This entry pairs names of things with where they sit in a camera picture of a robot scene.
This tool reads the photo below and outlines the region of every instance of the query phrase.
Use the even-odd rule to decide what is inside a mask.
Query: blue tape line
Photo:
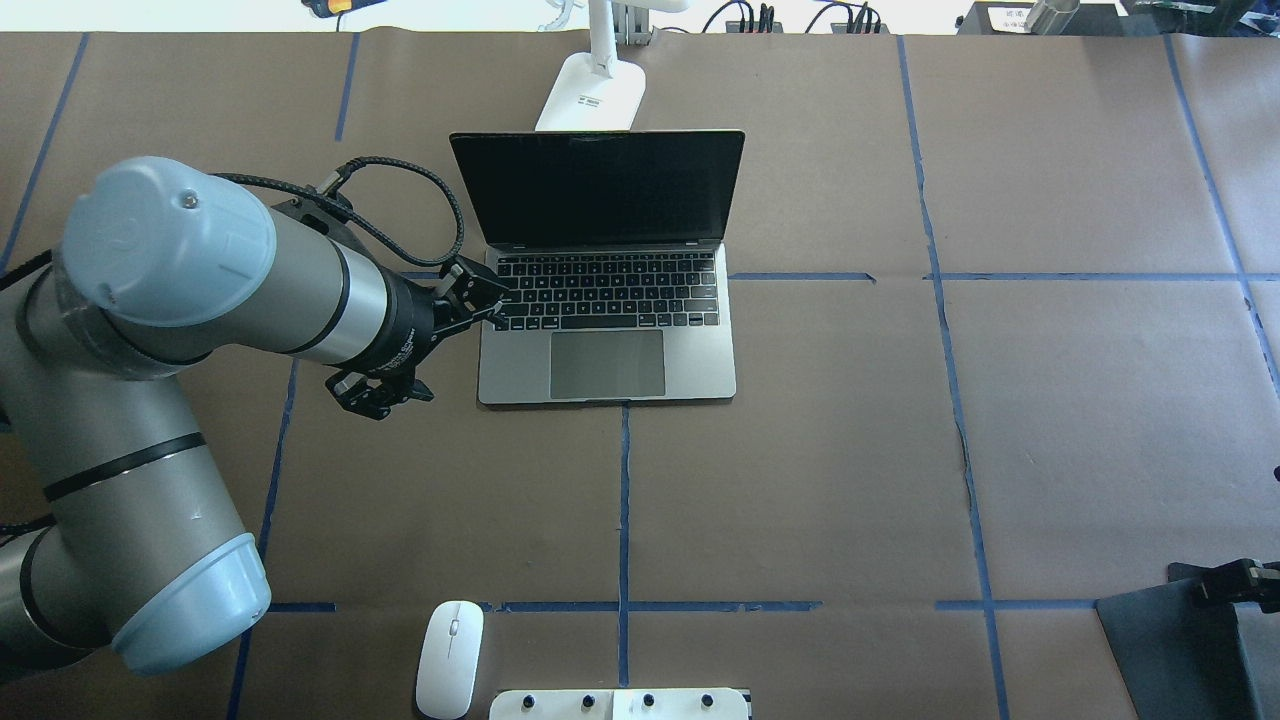
[[[996,610],[1093,610],[1098,601],[1084,598],[1064,600],[996,600]],[[980,600],[941,600],[933,605],[940,612],[980,612],[986,603]]]
[[[266,487],[266,507],[262,509],[262,527],[257,533],[257,555],[266,560],[266,543],[271,537],[271,516],[275,514],[275,496],[280,488],[280,468],[284,464],[284,438],[293,420],[293,398],[298,391],[298,360],[289,366],[289,389],[284,396],[284,411],[280,414],[280,432],[275,437],[275,457],[271,460],[271,482]]]
[[[631,405],[622,404],[622,491],[618,502],[618,687],[631,684]]]
[[[1235,268],[1235,274],[1240,281],[1240,292],[1244,293],[1244,302],[1249,309],[1249,319],[1253,322],[1253,334],[1258,337],[1258,346],[1262,348],[1262,360],[1267,365],[1267,374],[1271,375],[1271,389],[1280,398],[1280,370],[1276,369],[1275,357],[1271,355],[1271,341],[1267,340],[1267,331],[1262,327],[1262,318],[1258,316],[1258,304],[1253,301],[1253,288],[1249,287],[1248,279],[1245,279],[1244,264],[1240,261],[1240,250],[1235,242],[1235,233],[1231,232],[1231,223],[1226,219],[1226,211],[1222,209],[1222,197],[1217,192],[1217,182],[1213,179],[1213,172],[1208,167],[1208,159],[1204,156],[1204,145],[1201,142],[1199,129],[1196,127],[1196,118],[1192,117],[1190,102],[1187,101],[1187,90],[1183,87],[1183,74],[1178,69],[1178,55],[1174,53],[1174,42],[1171,36],[1165,36],[1165,56],[1169,58],[1169,72],[1174,77],[1174,87],[1178,90],[1178,104],[1183,109],[1183,119],[1187,122],[1187,129],[1192,136],[1192,146],[1196,149],[1196,159],[1199,161],[1201,173],[1204,176],[1204,183],[1208,186],[1208,196],[1213,201],[1213,213],[1217,215],[1217,224],[1222,229],[1222,237],[1226,238],[1226,250],[1231,256],[1231,266]]]
[[[943,281],[1235,282],[1233,273],[942,273]],[[933,279],[925,275],[924,279]],[[1267,278],[1280,279],[1280,274]]]
[[[248,667],[248,647],[253,641],[253,628],[241,633],[241,647],[236,655],[236,674],[232,678],[232,697],[227,701],[227,720],[239,716],[239,698],[244,689],[244,670]]]
[[[351,54],[347,55],[347,81],[342,86],[342,105],[338,106],[338,127],[333,131],[334,142],[342,142],[342,133],[347,129],[347,104],[351,102],[351,83],[356,77],[356,53],[360,51],[360,33],[351,36]]]
[[[0,272],[9,268],[9,259],[13,255],[13,249],[18,243],[18,233],[22,232],[22,222],[27,217],[27,208],[31,205],[31,196],[36,192],[36,183],[40,181],[40,170],[45,167],[45,158],[49,156],[49,146],[54,143],[54,133],[58,132],[58,122],[63,118],[63,110],[67,108],[67,99],[72,94],[72,85],[76,83],[76,74],[79,72],[81,60],[84,59],[84,49],[88,47],[88,33],[81,33],[79,47],[76,49],[76,58],[72,60],[72,68],[67,72],[67,82],[63,83],[63,94],[58,96],[58,105],[54,106],[54,117],[49,120],[49,128],[45,131],[45,140],[40,143],[40,152],[36,154],[36,164],[31,168],[31,176],[27,178],[27,190],[22,193],[22,201],[18,202],[18,214],[13,218],[13,227],[9,228],[9,240],[4,245],[4,254],[0,254]]]
[[[529,612],[617,612],[618,603],[613,601],[568,601],[568,602],[503,602],[494,606],[479,603],[485,612],[522,615]]]
[[[951,389],[951,413],[955,416],[956,430],[960,433],[960,447],[964,452],[964,482],[969,493],[969,525],[973,532],[974,557],[978,561],[978,583],[982,588],[983,615],[987,625],[987,647],[991,653],[991,673],[996,685],[996,703],[1001,720],[1009,720],[1009,696],[1005,691],[1005,664],[1000,656],[1000,637],[996,630],[996,610],[992,602],[991,575],[987,570],[987,548],[982,536],[982,518],[978,515],[978,491],[973,479],[973,464],[969,459],[969,436],[964,424],[964,406],[960,401],[960,380],[956,375],[955,354],[951,347],[951,328],[947,325],[946,300],[942,295],[942,270],[938,263],[938,246],[933,233],[933,220],[929,206],[924,201],[924,158],[920,152],[920,135],[915,122],[915,104],[911,99],[911,77],[906,63],[906,42],[897,37],[899,68],[902,72],[902,97],[906,101],[906,122],[911,133],[911,155],[915,160],[915,184],[920,193],[920,218],[924,222],[924,234],[929,240],[929,270],[933,277],[933,300],[938,307],[938,327],[942,331],[942,355],[947,365],[947,384]]]
[[[876,278],[867,273],[733,273],[731,281],[869,281]]]
[[[810,612],[822,607],[817,600],[785,601],[636,601],[632,612]]]
[[[273,602],[268,612],[337,612],[337,602]]]

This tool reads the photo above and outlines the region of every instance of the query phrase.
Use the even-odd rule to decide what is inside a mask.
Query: black cable
[[[36,518],[29,523],[0,524],[0,536],[24,536],[41,528],[47,528],[55,521],[56,520],[54,520],[52,515],[45,515],[44,518]]]
[[[449,190],[449,186],[445,184],[444,181],[442,181],[439,176],[436,176],[431,170],[428,170],[426,168],[422,168],[420,165],[415,165],[413,163],[397,160],[396,158],[380,158],[380,156],[355,158],[337,169],[339,179],[337,184],[329,188],[329,192],[337,193],[338,188],[342,187],[348,179],[351,179],[351,176],[356,170],[367,165],[388,165],[392,168],[401,168],[404,170],[410,170],[412,173],[425,177],[426,179],[431,181],[433,183],[435,183],[436,187],[440,188],[440,191],[444,193],[444,199],[449,202],[449,209],[453,210],[453,222],[457,225],[457,234],[454,236],[453,246],[448,250],[448,252],[445,252],[439,258],[433,258],[430,260],[424,260],[421,258],[417,258],[416,255],[412,255],[407,250],[401,247],[396,241],[388,237],[387,233],[374,227],[372,223],[362,218],[358,213],[338,202],[337,200],[334,200],[328,195],[321,195],[314,188],[301,187],[274,178],[264,178],[260,176],[246,176],[242,173],[211,173],[211,174],[215,177],[229,179],[238,184],[275,190],[278,192],[285,192],[296,197],[303,197],[306,200],[311,200],[316,205],[324,208],[325,211],[334,215],[335,218],[339,218],[344,222],[355,223],[365,232],[371,234],[374,240],[383,243],[388,250],[396,254],[397,258],[404,260],[410,265],[417,265],[419,268],[435,268],[456,258],[457,254],[462,250],[462,242],[466,238],[465,234],[466,229],[462,220],[462,208],[458,205],[458,199],[453,195],[453,191]]]
[[[814,15],[812,20],[809,20],[809,27],[804,28],[805,33],[808,33],[810,29],[813,29],[813,26],[818,24],[818,19],[822,18],[822,15],[827,10],[829,10],[832,8],[844,8],[844,9],[849,10],[849,24],[852,26],[852,23],[854,23],[854,6],[851,4],[849,4],[849,3],[827,3],[826,5],[822,6],[820,10],[818,10],[818,14]]]
[[[746,6],[746,13],[749,18],[748,27],[744,28],[739,26],[740,32],[745,32],[746,29],[755,27],[755,8],[753,8],[751,4],[748,3],[746,0],[728,0],[728,3],[724,3],[723,5],[716,9],[716,12],[712,13],[712,17],[707,18],[707,24],[703,26],[703,32],[707,32],[707,29],[712,27],[712,23],[716,22],[716,17],[727,10],[731,5],[739,5],[739,10],[741,10],[741,6],[744,5]]]

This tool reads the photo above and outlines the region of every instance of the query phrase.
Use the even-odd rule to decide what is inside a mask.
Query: silver laptop
[[[741,131],[453,133],[511,291],[480,402],[727,398],[724,225]]]

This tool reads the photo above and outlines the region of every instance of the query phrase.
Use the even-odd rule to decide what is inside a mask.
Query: laptop keyboard
[[[511,331],[719,324],[714,252],[502,258],[498,277]]]

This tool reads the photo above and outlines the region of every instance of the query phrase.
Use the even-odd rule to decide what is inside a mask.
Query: keyboard key
[[[576,331],[582,328],[634,328],[635,315],[573,315],[563,318],[561,329]]]

